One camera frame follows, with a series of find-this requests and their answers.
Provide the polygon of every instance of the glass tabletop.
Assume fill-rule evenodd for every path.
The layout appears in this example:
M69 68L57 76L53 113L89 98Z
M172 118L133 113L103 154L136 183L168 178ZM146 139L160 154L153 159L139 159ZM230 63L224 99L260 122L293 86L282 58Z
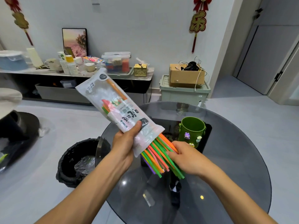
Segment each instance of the glass tabletop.
M175 131L172 123L187 116L200 118L210 124L212 130L203 154L264 211L269 211L271 182L267 166L254 144L234 124L207 109L172 101L147 103L140 108L169 134ZM117 126L110 123L102 137L112 144L117 131ZM213 190L196 176L185 174L185 179L180 180L179 208L172 205L170 179L169 172L164 173L160 179L141 164L140 157L134 158L107 202L122 221L128 224L233 223Z

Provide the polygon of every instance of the red bow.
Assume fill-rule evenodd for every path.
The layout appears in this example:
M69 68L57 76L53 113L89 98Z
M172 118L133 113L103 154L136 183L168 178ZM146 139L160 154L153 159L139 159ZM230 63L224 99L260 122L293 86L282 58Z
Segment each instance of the red bow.
M194 0L194 4L196 4L196 6L194 7L193 11L198 12L199 9L202 9L204 11L209 10L207 5L211 3L212 0L206 0L206 1L201 1L201 0Z

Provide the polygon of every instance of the person's right hand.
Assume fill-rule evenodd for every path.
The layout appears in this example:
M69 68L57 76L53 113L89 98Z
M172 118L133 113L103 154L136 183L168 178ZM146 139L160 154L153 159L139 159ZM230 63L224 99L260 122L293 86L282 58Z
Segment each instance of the person's right hand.
M167 155L186 173L197 175L201 178L215 167L207 157L186 142L173 142L179 154L167 151Z

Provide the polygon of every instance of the hanging wall decoration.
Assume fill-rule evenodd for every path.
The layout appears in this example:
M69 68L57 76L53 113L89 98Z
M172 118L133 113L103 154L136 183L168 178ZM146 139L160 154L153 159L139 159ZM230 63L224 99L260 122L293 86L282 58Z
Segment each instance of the hanging wall decoration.
M27 29L29 28L29 23L25 20L24 14L21 13L19 0L4 0L4 1L6 2L6 4L8 4L10 10L13 11L12 15L16 19L15 24L24 30L30 44L33 46L33 43L27 32Z
M212 0L194 0L194 4L196 4L196 6L194 7L193 11L196 11L196 13L192 17L189 28L190 31L194 31L195 33L192 53L194 53L197 33L206 29L206 11L209 10L207 6L211 3L211 1Z

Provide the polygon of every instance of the blue plastic container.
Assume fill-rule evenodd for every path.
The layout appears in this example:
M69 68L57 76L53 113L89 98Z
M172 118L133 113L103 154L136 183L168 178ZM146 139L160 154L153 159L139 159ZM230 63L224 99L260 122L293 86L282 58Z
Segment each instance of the blue plastic container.
M9 71L20 71L28 68L21 51L0 51L0 68Z

